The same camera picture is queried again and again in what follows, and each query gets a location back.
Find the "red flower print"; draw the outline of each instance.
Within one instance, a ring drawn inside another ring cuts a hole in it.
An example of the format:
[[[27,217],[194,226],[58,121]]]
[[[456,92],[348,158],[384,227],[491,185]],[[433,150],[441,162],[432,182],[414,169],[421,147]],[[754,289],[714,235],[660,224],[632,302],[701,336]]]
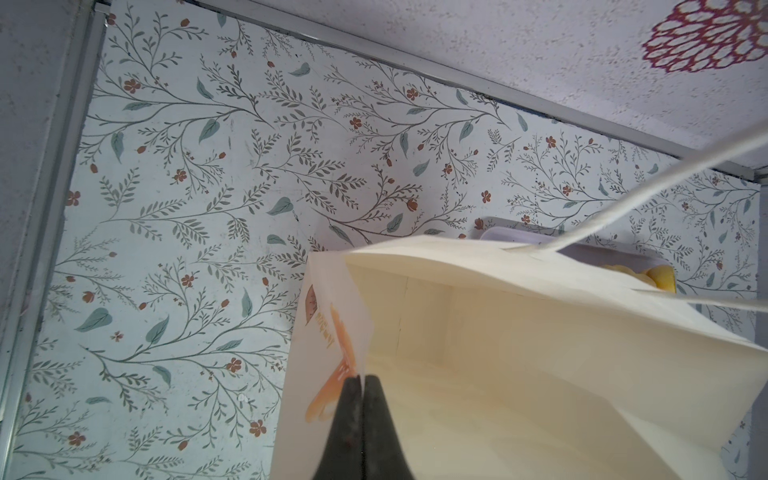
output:
[[[72,193],[72,190],[67,192],[67,207],[77,206],[80,204],[80,192],[74,192]]]
[[[224,366],[225,369],[229,370],[232,373],[237,373],[237,370],[243,368],[242,367],[242,360],[238,360],[235,357],[232,357],[232,360]]]
[[[123,85],[123,89],[125,91],[129,91],[132,94],[136,93],[136,90],[141,88],[141,84],[137,81],[135,81],[133,78],[130,80],[126,80],[125,84]]]
[[[681,2],[654,26],[652,36],[643,44],[643,59],[670,72],[725,68],[762,58],[768,42],[761,1]]]
[[[82,442],[85,442],[85,435],[80,435],[80,432],[75,432],[69,436],[69,445],[79,447]]]
[[[258,437],[262,433],[266,433],[266,427],[264,426],[264,422],[261,420],[259,420],[258,422],[251,422],[250,432],[253,433],[256,437]]]
[[[187,172],[184,170],[176,170],[176,174],[174,175],[175,183],[180,183],[186,180],[187,178]]]

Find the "floral wallpaper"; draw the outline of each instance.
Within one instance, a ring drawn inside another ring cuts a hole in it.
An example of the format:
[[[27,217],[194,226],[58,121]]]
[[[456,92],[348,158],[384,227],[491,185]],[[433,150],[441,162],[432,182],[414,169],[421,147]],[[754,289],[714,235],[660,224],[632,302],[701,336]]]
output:
[[[111,11],[13,480],[267,478],[308,252],[556,233],[675,161],[184,2]],[[589,241],[750,298],[757,194],[707,171]]]

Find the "textured ceiling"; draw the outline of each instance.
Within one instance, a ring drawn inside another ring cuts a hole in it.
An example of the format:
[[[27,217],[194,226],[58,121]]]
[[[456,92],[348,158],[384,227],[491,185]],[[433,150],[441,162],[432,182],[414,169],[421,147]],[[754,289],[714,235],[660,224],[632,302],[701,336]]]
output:
[[[688,147],[768,118],[765,0],[258,2]]]

